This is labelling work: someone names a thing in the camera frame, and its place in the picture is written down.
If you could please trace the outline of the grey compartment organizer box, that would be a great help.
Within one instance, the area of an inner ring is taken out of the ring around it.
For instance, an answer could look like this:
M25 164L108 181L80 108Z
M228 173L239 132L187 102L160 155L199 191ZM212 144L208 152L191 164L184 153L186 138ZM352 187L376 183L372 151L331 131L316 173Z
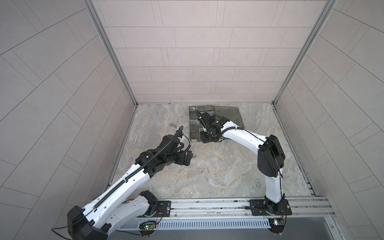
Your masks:
M204 125L199 122L199 116L202 115L207 127L217 121L219 117L224 117L234 122L236 125L244 128L243 119L238 107L200 105L189 106L190 115L190 139L192 142L201 142L200 132L203 132Z

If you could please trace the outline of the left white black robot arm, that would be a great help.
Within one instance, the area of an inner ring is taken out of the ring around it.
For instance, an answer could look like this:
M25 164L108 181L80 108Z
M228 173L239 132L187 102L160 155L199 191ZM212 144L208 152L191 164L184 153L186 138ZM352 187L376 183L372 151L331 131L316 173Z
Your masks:
M142 152L124 176L91 203L69 210L64 227L69 239L106 240L127 222L154 215L158 199L150 191L143 191L130 201L127 198L164 167L190 164L193 153L182 142L183 128L164 136L156 149Z

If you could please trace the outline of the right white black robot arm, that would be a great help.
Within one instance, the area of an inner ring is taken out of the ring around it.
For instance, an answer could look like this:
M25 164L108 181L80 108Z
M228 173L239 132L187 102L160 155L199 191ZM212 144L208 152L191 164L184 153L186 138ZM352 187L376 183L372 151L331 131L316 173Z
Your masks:
M205 143L232 140L251 150L257 157L259 171L265 176L266 194L263 209L270 215L290 215L290 207L282 188L282 172L286 155L279 139L253 133L223 116L195 110L203 130L200 138Z

